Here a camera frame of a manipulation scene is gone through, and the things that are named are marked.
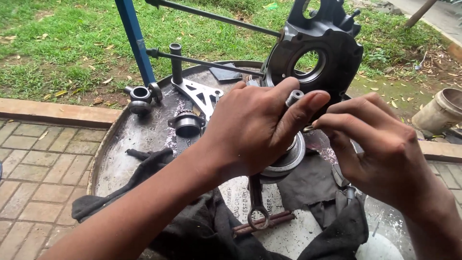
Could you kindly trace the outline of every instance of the blue metal pole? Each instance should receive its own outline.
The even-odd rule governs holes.
[[[147,87],[150,82],[156,82],[156,79],[154,78],[151,62],[146,54],[146,46],[143,35],[141,34],[138,18],[136,17],[135,7],[133,6],[132,0],[115,0],[115,4],[119,10],[119,15],[122,19],[128,41],[132,47],[136,64],[140,69],[143,83],[145,87]]]

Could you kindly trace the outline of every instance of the finger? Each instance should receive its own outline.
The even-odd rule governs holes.
[[[243,89],[243,88],[245,88],[246,86],[247,86],[247,85],[245,84],[245,82],[239,81],[238,83],[236,83],[236,84],[234,85],[234,87],[232,87],[232,88],[230,89],[229,92],[231,92],[231,91],[233,91],[233,90],[236,90],[236,89]]]
[[[272,141],[275,143],[283,142],[284,144],[291,142],[297,132],[308,123],[313,114],[329,100],[329,94],[322,90],[312,91],[304,95],[284,113],[276,125]]]
[[[367,99],[369,102],[373,103],[378,108],[382,109],[385,113],[387,113],[394,119],[400,121],[398,116],[391,109],[391,107],[376,92],[367,93],[363,96],[363,98]]]
[[[383,124],[389,125],[391,122],[395,122],[390,115],[364,97],[354,98],[331,105],[326,113],[351,114],[374,127],[379,127]]]
[[[329,137],[330,147],[335,152],[343,177],[349,181],[362,178],[361,164],[353,144],[345,134],[338,131],[323,130]]]
[[[350,114],[327,113],[313,123],[315,129],[330,129],[345,133],[364,151],[373,150],[383,143],[379,130]]]
[[[296,89],[300,89],[300,82],[294,77],[288,77],[273,87],[268,94],[278,99],[278,104],[285,104],[290,93]]]

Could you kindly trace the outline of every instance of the scratched metal surface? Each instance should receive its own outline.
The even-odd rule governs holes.
[[[236,67],[259,70],[261,62],[232,61]],[[225,93],[235,84],[219,83],[209,72],[207,67],[194,66],[183,71],[183,77],[196,81],[206,86],[222,89]],[[170,83],[170,76],[158,82],[164,96],[162,104],[156,106],[153,112],[144,118],[131,114],[124,110],[119,117],[117,129],[109,131],[102,144],[103,150],[98,152],[94,165],[93,185],[90,193],[97,196],[107,196],[124,186],[133,172],[139,165],[139,161],[126,155],[127,149],[139,151],[158,151],[170,147],[176,150],[176,136],[173,129],[167,126],[167,120],[175,116],[184,107],[186,101]],[[304,134],[307,148],[318,151],[325,160],[332,164],[337,163],[334,151],[331,149],[328,138],[319,130]],[[247,222],[246,213],[249,207],[247,190],[247,180],[245,177],[232,179],[219,188],[223,194],[226,205],[234,215],[243,223]],[[265,185],[263,189],[263,201],[272,214],[284,211],[280,199],[279,190],[276,185]],[[389,244],[376,242],[362,245],[359,250],[358,259],[371,259],[370,252],[381,252],[382,259],[397,259],[392,253],[398,250],[405,260],[415,259],[410,239],[404,225],[404,219],[397,211],[376,201],[367,198],[365,203],[366,216],[369,222],[371,236],[375,230],[374,237],[370,241],[375,241],[376,237],[384,237],[390,241]],[[307,210],[297,210],[294,212],[296,220],[282,224],[274,229],[268,229],[255,234],[263,245],[270,251],[283,254],[292,259],[296,259],[301,251],[321,232],[313,215]]]

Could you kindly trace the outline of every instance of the bolt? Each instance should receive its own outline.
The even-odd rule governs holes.
[[[289,95],[289,98],[286,99],[286,106],[292,106],[293,104],[295,104],[295,102],[297,102],[297,100],[301,99],[303,96],[304,94],[300,90],[292,91]]]

